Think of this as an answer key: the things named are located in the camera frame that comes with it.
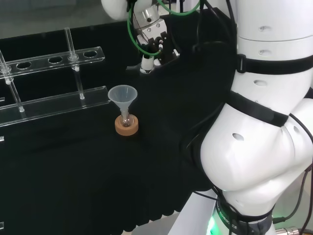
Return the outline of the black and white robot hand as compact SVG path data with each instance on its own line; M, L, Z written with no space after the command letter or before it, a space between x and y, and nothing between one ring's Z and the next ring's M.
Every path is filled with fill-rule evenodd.
M167 30L164 19L140 23L134 20L136 41L146 51L142 55L140 72L149 74L155 69L166 66L180 57L180 52L174 44L174 39Z

